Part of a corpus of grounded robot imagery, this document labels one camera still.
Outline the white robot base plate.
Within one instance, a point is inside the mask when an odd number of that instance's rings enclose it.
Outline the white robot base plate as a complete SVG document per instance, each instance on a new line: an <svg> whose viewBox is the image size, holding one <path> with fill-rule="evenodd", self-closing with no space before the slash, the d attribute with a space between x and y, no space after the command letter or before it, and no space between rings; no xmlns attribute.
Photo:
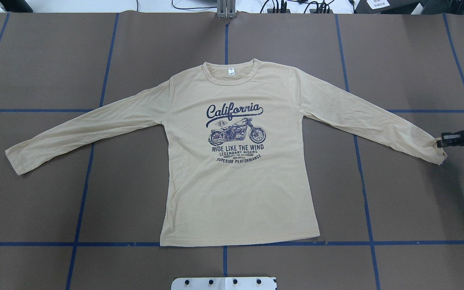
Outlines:
<svg viewBox="0 0 464 290"><path fill-rule="evenodd" d="M176 278L172 290L276 290L278 283L272 277L204 277Z"/></svg>

